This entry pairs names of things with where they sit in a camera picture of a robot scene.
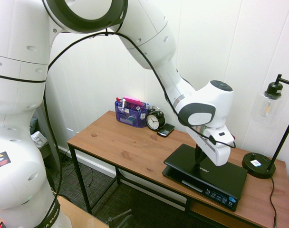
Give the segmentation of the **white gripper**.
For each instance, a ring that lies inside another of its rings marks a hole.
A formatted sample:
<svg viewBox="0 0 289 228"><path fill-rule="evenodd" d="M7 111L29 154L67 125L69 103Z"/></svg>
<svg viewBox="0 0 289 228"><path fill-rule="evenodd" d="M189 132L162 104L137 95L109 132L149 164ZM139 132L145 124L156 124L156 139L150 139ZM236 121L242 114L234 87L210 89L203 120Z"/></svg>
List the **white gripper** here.
<svg viewBox="0 0 289 228"><path fill-rule="evenodd" d="M194 131L195 127L186 127L187 133L196 142L195 147L195 164L200 164L204 160L204 153L216 165L224 165L229 158L233 143L233 136L226 125L221 128L211 128L204 126L203 136Z"/></svg>

